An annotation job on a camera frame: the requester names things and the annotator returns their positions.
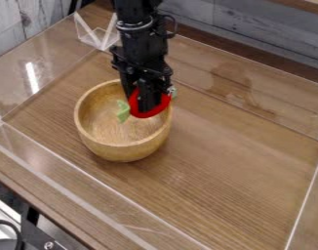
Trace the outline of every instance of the bowl rim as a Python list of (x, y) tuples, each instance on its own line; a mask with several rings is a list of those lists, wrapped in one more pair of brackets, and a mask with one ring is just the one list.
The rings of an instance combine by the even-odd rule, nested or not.
[(171, 126), (171, 118), (173, 118), (173, 105), (170, 104), (170, 106), (167, 107), (167, 109), (165, 110), (167, 113), (167, 121), (170, 122), (165, 122), (163, 123), (163, 126), (155, 131), (154, 134), (151, 134), (147, 138), (139, 140), (139, 141), (134, 141), (134, 142), (130, 142), (130, 143), (123, 143), (123, 144), (105, 144), (102, 142), (99, 142), (90, 134), (89, 132), (83, 129), (82, 127), (82, 123), (81, 123), (81, 105), (83, 104), (83, 101), (86, 100), (86, 98), (89, 97), (89, 95), (95, 92), (98, 89), (101, 89), (103, 86), (109, 86), (109, 85), (115, 85), (115, 84), (122, 84), (122, 81), (121, 79), (115, 79), (115, 80), (111, 80), (111, 81), (106, 81), (103, 83), (101, 83), (99, 85), (97, 85), (95, 87), (93, 87), (89, 91), (86, 91), (86, 93), (81, 96), (79, 98), (79, 101), (77, 103), (77, 107), (75, 107), (75, 122), (77, 122), (77, 127), (78, 127), (78, 130), (81, 132), (81, 134), (83, 136), (87, 137), (89, 140), (91, 140), (93, 142), (95, 142), (97, 144), (99, 145), (103, 145), (103, 146), (114, 146), (114, 147), (130, 147), (130, 146), (139, 146), (145, 143), (147, 143), (149, 141), (151, 141), (154, 138), (158, 137), (159, 134), (162, 134), (162, 132), (170, 128)]

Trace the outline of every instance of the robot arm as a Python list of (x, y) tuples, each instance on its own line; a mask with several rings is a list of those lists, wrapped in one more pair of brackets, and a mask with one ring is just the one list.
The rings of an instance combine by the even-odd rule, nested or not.
[(173, 69), (165, 62), (170, 33), (166, 19), (158, 13), (163, 0), (113, 0), (118, 14), (118, 30), (123, 47), (114, 46), (113, 66), (121, 72), (122, 84), (131, 106), (131, 114), (147, 118), (170, 105), (174, 86)]

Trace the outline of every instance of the wooden bowl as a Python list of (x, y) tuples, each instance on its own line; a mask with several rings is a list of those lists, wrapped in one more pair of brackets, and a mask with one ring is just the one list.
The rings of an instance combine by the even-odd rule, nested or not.
[(118, 100), (127, 101), (121, 80), (106, 82), (79, 99), (75, 121), (89, 149), (110, 161), (131, 162), (149, 156), (165, 143), (173, 121), (173, 108), (147, 119), (118, 119)]

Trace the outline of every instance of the red object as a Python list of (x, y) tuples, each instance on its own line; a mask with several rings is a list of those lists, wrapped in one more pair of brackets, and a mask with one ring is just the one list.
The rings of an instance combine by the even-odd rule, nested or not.
[(131, 115), (137, 118), (149, 118), (155, 116), (158, 113), (161, 113), (167, 106), (170, 105), (173, 96), (169, 96), (166, 94), (162, 94), (162, 103), (157, 105), (153, 110), (147, 112), (139, 112), (138, 109), (138, 95), (139, 95), (139, 89), (137, 88), (133, 92), (133, 95), (130, 97), (130, 106), (131, 106)]

